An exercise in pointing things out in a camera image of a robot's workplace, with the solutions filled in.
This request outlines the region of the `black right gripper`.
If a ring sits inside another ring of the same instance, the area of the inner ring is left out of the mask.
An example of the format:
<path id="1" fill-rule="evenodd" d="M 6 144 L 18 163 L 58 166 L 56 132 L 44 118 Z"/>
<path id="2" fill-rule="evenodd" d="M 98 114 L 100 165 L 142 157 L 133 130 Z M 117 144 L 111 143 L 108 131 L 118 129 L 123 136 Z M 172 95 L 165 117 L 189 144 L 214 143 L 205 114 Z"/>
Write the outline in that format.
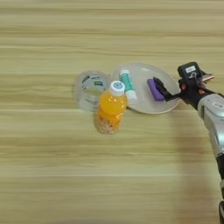
<path id="1" fill-rule="evenodd" d="M 214 93 L 214 91 L 206 88 L 206 83 L 214 77 L 209 73 L 203 73 L 197 75 L 196 73 L 192 78 L 188 78 L 186 75 L 181 75 L 178 80 L 180 92 L 178 94 L 171 94 L 166 88 L 164 83 L 154 77 L 154 99 L 158 102 L 172 101 L 176 99 L 183 100 L 186 104 L 190 104 L 193 108 L 198 109 L 200 100 L 208 95 Z"/>

